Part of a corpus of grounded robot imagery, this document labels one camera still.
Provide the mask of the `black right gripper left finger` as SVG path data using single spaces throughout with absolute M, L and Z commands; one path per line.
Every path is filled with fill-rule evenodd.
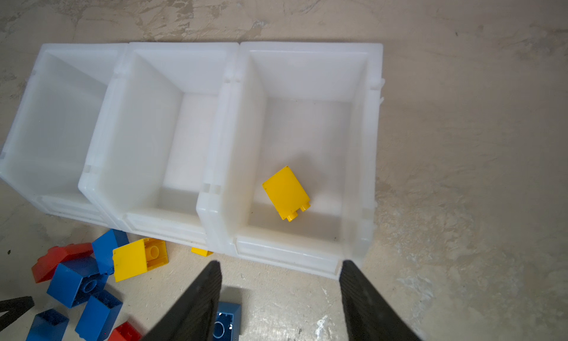
M 222 286 L 219 261 L 211 261 L 143 340 L 212 340 Z

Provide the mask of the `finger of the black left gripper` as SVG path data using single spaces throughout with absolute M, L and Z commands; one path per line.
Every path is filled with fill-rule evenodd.
M 0 332 L 31 310 L 34 305 L 31 296 L 2 300 L 0 302 Z

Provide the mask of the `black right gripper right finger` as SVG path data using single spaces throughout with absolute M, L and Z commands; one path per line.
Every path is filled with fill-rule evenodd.
M 343 261 L 339 282 L 350 340 L 419 339 L 353 261 Z

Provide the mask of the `dark blue lego brick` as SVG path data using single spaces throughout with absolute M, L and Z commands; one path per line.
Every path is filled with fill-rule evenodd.
M 214 341 L 238 341 L 241 334 L 242 306 L 219 302 L 214 323 Z

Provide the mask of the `red lego brick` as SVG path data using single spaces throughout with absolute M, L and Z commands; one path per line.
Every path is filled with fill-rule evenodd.
M 140 341 L 142 334 L 129 322 L 122 323 L 114 328 L 108 341 Z
M 35 283 L 43 283 L 51 280 L 59 264 L 79 258 L 86 258 L 91 254 L 93 254 L 91 243 L 54 246 L 48 249 L 47 253 L 40 257 L 31 268 Z

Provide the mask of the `yellow lego brick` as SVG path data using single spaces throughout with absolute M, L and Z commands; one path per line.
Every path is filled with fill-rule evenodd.
M 299 210 L 305 212 L 311 207 L 310 197 L 288 166 L 272 175 L 262 187 L 283 220 L 292 222 Z
M 144 238 L 114 249 L 112 252 L 116 282 L 145 274 L 169 262 L 164 240 Z

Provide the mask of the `tiny yellow lego piece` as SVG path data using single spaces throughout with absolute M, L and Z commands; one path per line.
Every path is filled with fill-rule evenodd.
M 192 247 L 191 252 L 193 254 L 196 254 L 196 255 L 199 255 L 199 256 L 202 256 L 202 257 L 208 257 L 210 255 L 213 255 L 213 252 L 210 252 L 206 249 L 198 249 L 196 247 Z

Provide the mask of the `white middle plastic bin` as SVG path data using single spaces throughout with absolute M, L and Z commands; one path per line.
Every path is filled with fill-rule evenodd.
M 236 42 L 132 42 L 96 123 L 80 191 L 119 230 L 220 252 L 198 200 L 229 102 Z

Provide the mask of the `white plastic bin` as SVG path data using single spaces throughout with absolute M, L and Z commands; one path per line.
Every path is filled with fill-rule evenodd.
M 42 45 L 1 151 L 1 178 L 41 212 L 107 226 L 78 184 L 126 47 Z
M 236 42 L 132 42 L 96 123 L 80 191 L 119 230 L 220 252 L 198 200 L 229 102 Z
M 236 258 L 338 278 L 374 235 L 380 43 L 244 42 L 198 215 Z M 262 185 L 290 167 L 311 207 L 283 220 Z

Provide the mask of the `white right plastic bin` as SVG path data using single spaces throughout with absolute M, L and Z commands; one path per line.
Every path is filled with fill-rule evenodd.
M 236 258 L 338 278 L 374 235 L 380 43 L 244 42 L 198 215 Z M 311 207 L 283 220 L 262 185 L 290 167 Z

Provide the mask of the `white left plastic bin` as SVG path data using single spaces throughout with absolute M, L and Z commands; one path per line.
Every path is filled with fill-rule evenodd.
M 1 178 L 41 212 L 107 226 L 78 184 L 126 47 L 42 45 L 1 151 Z

